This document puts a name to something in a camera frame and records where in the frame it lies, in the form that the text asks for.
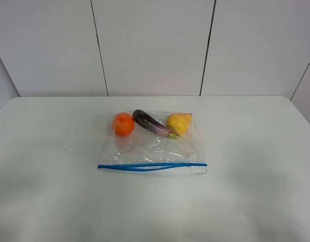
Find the clear zip bag blue seal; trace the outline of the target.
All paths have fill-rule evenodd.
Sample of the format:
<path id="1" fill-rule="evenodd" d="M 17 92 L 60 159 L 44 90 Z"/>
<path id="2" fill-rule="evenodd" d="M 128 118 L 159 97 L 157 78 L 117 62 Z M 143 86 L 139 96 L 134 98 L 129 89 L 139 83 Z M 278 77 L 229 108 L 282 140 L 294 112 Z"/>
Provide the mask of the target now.
<path id="1" fill-rule="evenodd" d="M 167 111 L 142 110 L 167 127 L 167 119 L 173 113 Z M 126 136 L 117 136 L 112 129 L 115 115 L 102 117 L 104 139 L 98 160 L 98 169 L 123 172 L 152 172 L 175 174 L 206 174 L 208 164 L 197 135 L 197 126 L 193 119 L 183 136 L 166 138 L 158 136 L 135 122 L 133 132 Z"/>

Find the purple eggplant toy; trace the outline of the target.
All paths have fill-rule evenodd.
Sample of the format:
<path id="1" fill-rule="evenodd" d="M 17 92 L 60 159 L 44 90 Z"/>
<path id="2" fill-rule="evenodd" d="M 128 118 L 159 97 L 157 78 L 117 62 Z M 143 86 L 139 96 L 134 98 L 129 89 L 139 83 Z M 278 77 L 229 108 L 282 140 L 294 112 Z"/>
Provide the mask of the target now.
<path id="1" fill-rule="evenodd" d="M 148 113 L 137 109 L 133 112 L 134 121 L 143 127 L 144 129 L 166 138 L 176 138 L 176 134 L 171 131 L 169 128 L 159 123 L 156 119 L 150 116 Z"/>

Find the yellow pear toy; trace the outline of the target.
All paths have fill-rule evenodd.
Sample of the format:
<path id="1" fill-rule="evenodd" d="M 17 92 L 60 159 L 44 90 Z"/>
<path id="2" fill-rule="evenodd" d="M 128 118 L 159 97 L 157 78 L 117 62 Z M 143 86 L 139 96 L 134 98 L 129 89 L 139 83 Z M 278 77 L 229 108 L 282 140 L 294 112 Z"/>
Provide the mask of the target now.
<path id="1" fill-rule="evenodd" d="M 167 119 L 167 127 L 178 136 L 183 136 L 187 133 L 188 127 L 192 122 L 191 113 L 173 113 Z"/>

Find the orange tomato toy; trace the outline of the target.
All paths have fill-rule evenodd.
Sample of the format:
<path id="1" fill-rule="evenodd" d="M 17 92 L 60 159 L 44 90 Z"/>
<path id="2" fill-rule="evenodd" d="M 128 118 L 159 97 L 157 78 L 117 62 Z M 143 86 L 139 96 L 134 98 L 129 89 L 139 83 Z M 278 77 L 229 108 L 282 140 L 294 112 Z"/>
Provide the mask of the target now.
<path id="1" fill-rule="evenodd" d="M 133 117 L 126 113 L 122 112 L 113 118 L 112 129 L 117 136 L 126 137 L 130 135 L 135 128 L 135 121 Z"/>

